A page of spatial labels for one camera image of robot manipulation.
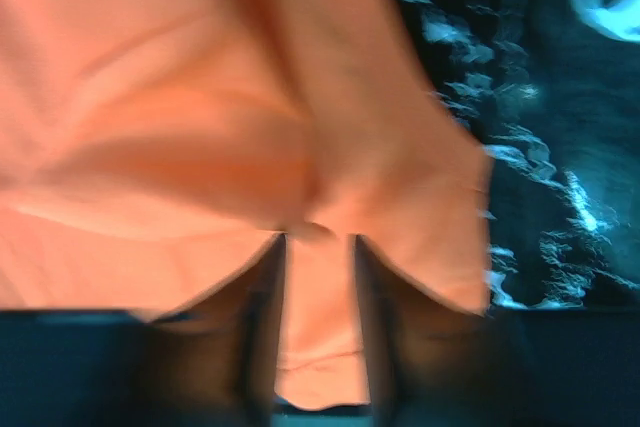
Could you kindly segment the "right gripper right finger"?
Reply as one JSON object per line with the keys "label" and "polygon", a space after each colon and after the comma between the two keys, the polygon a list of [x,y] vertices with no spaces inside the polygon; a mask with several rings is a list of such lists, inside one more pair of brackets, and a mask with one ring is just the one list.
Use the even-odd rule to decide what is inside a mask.
{"label": "right gripper right finger", "polygon": [[361,236],[354,273],[373,425],[527,425],[529,369],[516,316],[449,309]]}

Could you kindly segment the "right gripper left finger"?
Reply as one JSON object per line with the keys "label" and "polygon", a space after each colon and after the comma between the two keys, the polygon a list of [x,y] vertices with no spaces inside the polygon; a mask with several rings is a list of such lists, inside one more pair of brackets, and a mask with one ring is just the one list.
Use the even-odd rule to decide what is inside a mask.
{"label": "right gripper left finger", "polygon": [[268,426],[285,287],[287,238],[244,272],[147,329],[147,426]]}

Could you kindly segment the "orange t-shirt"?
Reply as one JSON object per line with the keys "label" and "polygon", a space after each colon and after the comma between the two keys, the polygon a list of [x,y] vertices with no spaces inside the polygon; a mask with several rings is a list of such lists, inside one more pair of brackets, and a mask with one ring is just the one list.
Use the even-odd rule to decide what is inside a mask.
{"label": "orange t-shirt", "polygon": [[1,0],[1,305],[151,319],[291,239],[277,393],[367,399],[350,238],[485,311],[490,162],[393,0]]}

